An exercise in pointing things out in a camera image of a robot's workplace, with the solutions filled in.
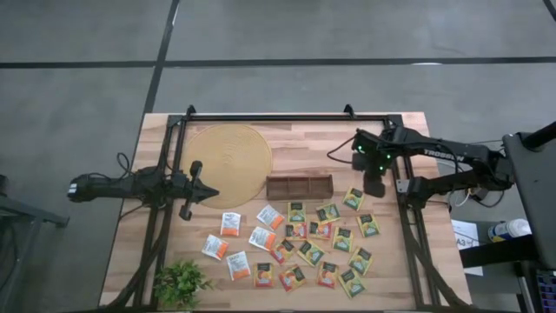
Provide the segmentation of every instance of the round woven placemat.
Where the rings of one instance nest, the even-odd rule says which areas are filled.
[[[220,195],[202,202],[215,209],[244,204],[261,192],[272,171],[272,152],[258,131],[245,125],[209,127],[185,143],[182,169],[202,162],[201,181]]]

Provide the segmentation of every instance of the small potted plant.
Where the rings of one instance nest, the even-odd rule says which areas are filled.
[[[193,261],[177,262],[163,268],[156,281],[155,295],[164,308],[193,310],[199,304],[195,293],[199,289],[213,289],[212,281],[205,279]]]

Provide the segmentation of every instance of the wooden table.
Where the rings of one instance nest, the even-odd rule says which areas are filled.
[[[164,136],[167,114],[148,114],[143,122],[139,144],[137,145],[134,170],[156,164]],[[428,135],[424,113],[402,113],[404,125]],[[212,122],[188,123],[187,141],[199,131],[213,125]],[[244,123],[258,130],[272,148],[274,176],[332,174],[334,196],[323,201],[306,201],[308,219],[316,219],[314,208],[331,201],[338,204],[342,219],[334,222],[354,231],[355,245],[370,250],[374,263],[363,279],[366,291],[348,299],[341,286],[335,290],[316,284],[316,269],[308,266],[299,256],[293,256],[280,267],[264,250],[248,243],[248,237],[256,226],[265,227],[257,221],[257,213],[266,205],[266,190],[253,200],[231,210],[216,210],[202,205],[193,205],[193,218],[183,221],[178,215],[183,201],[175,201],[174,215],[170,226],[166,264],[179,260],[195,259],[202,269],[216,283],[215,291],[199,293],[199,310],[387,310],[414,309],[414,298],[407,268],[406,251],[400,228],[400,214],[395,199],[393,178],[387,173],[383,182],[387,193],[383,198],[366,196],[359,212],[341,204],[341,199],[350,186],[362,189],[362,173],[351,170],[349,164],[337,163],[326,157],[326,152],[352,137],[356,128],[363,128],[379,134],[383,128],[379,122],[258,122]],[[174,146],[170,155],[174,155]],[[339,158],[350,159],[351,150],[345,147],[335,154]],[[416,176],[438,176],[434,159],[424,156],[412,157]],[[286,202],[271,202],[272,206],[284,215]],[[136,201],[126,201],[123,211],[137,206]],[[253,279],[243,278],[232,282],[225,259],[217,261],[201,253],[202,246],[209,234],[219,236],[222,213],[233,211],[242,214],[239,237],[226,237],[230,243],[227,256],[245,250],[248,261],[253,266],[259,262],[275,264],[276,272],[297,263],[308,278],[306,285],[287,294],[282,288],[277,273],[273,289],[255,289]],[[355,217],[363,213],[373,213],[381,227],[378,236],[362,238]],[[100,304],[109,303],[116,297],[125,283],[138,267],[142,252],[143,238],[148,220],[148,210],[139,210],[126,216],[118,225],[112,256],[109,261],[106,280]],[[456,248],[450,216],[443,204],[429,204],[423,210],[427,236],[433,261],[458,296],[470,303],[471,298]],[[283,224],[277,231],[278,238],[284,236]],[[332,249],[331,241],[316,240],[327,254],[323,260],[340,265],[341,272],[347,270],[350,254]],[[420,280],[425,298],[428,299],[426,278],[420,268]],[[145,301],[149,300],[152,275],[145,288]]]

